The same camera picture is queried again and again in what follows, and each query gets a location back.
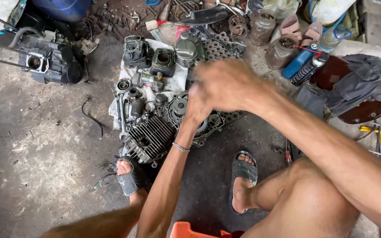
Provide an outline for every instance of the black slipper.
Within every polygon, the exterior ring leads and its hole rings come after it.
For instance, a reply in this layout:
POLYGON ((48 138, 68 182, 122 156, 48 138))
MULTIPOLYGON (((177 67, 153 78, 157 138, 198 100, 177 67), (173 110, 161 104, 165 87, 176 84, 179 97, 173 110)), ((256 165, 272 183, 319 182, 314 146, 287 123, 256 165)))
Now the black slipper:
MULTIPOLYGON (((149 193, 152 184, 139 166, 138 161, 130 156, 120 157, 117 161, 119 160, 125 160, 132 166, 132 170, 129 173, 117 176, 117 180, 123 188, 124 195, 130 196, 142 188, 145 188, 149 193)), ((117 163, 115 165, 116 168, 114 169, 114 172, 117 173, 117 163)))
POLYGON ((241 215, 241 214, 244 214, 246 212, 246 210, 243 213, 238 213, 237 211, 235 211, 235 209, 232 206, 233 185, 235 184, 235 179, 237 177, 242 177, 242 178, 245 178, 245 179, 251 181, 254 184, 254 186, 257 184, 257 179, 258 179, 257 162, 255 161, 255 158, 253 155, 251 155, 251 153, 244 151, 244 150, 239 151, 237 153, 237 155, 235 156, 235 158, 233 159, 232 185, 230 186, 230 194, 229 194, 229 205, 230 205, 230 207, 232 208, 232 210, 236 214, 241 215), (245 162, 244 160, 239 160, 238 157, 241 154, 247 155, 253 161, 254 165, 249 164, 248 162, 245 162))

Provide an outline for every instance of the gray cloth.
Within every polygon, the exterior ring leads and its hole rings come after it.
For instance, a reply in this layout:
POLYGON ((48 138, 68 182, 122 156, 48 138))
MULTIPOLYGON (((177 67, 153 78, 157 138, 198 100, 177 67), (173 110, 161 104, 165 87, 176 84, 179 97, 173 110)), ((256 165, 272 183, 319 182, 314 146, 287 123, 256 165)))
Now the gray cloth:
POLYGON ((326 106, 333 117, 356 107, 365 100, 381 101, 381 59, 363 54, 342 57, 352 71, 334 85, 331 91, 322 90, 326 106))

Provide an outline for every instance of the pink sandal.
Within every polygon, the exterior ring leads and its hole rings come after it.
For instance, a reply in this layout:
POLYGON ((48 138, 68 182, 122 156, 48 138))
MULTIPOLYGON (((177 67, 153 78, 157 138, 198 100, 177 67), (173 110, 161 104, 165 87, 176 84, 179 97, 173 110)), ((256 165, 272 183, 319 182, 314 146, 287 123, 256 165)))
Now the pink sandal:
POLYGON ((286 17, 282 24, 280 25, 280 34, 281 35, 293 35, 299 41, 302 40, 302 33, 297 31, 299 29, 298 16, 296 14, 286 17))
POLYGON ((301 47, 310 46, 312 43, 317 43, 323 34, 323 25, 320 22, 315 22, 308 27, 304 35, 304 40, 301 42, 301 47))

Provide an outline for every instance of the orange plastic stool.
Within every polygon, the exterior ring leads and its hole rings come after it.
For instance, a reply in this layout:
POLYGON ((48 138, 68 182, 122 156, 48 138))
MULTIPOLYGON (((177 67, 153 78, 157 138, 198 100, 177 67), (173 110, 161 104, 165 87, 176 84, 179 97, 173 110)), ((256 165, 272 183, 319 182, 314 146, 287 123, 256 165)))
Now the orange plastic stool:
MULTIPOLYGON (((173 225, 170 238, 219 238, 217 236, 204 235, 190 229, 190 223, 187 221, 177 221, 173 225)), ((224 230, 220 231, 220 236, 229 235, 230 233, 224 230)))

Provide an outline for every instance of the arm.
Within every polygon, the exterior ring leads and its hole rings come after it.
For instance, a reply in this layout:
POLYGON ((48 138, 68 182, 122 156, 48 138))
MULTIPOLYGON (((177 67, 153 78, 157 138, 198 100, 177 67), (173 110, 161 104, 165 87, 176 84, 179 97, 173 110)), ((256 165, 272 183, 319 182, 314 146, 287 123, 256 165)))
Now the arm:
MULTIPOLYGON (((186 117, 180 124, 175 143, 189 149, 196 129, 212 111, 212 107, 189 92, 186 117)), ((151 191, 138 223, 137 238, 165 238, 179 197, 187 152, 172 146, 151 191)))
POLYGON ((381 161, 325 122, 293 104, 245 63, 197 68, 214 108, 246 110, 272 124, 324 172, 342 195, 381 226, 381 161))

